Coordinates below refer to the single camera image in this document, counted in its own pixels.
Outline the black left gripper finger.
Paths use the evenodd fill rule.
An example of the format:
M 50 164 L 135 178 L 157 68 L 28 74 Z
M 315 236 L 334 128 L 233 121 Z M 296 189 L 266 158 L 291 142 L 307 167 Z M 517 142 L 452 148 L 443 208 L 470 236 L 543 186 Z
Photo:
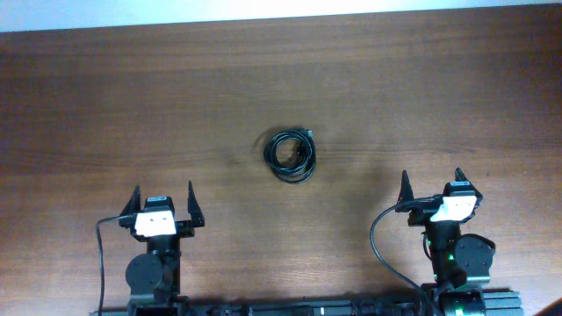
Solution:
M 205 226 L 205 217 L 196 199 L 192 181 L 188 183 L 187 212 L 191 216 L 191 223 L 194 227 Z
M 141 210 L 141 188 L 136 185 L 133 194 L 121 212 L 122 216 L 132 216 Z

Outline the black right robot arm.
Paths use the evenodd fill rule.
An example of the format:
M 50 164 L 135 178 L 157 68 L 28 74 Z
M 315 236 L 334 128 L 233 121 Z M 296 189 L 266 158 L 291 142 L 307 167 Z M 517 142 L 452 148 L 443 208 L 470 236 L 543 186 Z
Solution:
M 433 315 L 485 314 L 481 288 L 490 282 L 496 246 L 481 235 L 461 233 L 482 199 L 460 168 L 442 193 L 430 197 L 415 197 L 407 172 L 402 172 L 397 211 L 408 214 L 409 226 L 424 229 L 423 246 L 434 282 L 421 290 Z

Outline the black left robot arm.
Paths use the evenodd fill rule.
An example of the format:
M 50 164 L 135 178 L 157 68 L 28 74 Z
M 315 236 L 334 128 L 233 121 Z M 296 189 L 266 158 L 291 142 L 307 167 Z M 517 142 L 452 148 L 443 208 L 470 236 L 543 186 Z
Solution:
M 141 200 L 136 187 L 123 211 L 119 225 L 146 244 L 144 254 L 135 256 L 126 267 L 130 288 L 129 315 L 188 315 L 189 300 L 180 296 L 181 239 L 192 238 L 205 225 L 205 217 L 188 183 L 187 220 L 175 219 L 169 196 Z

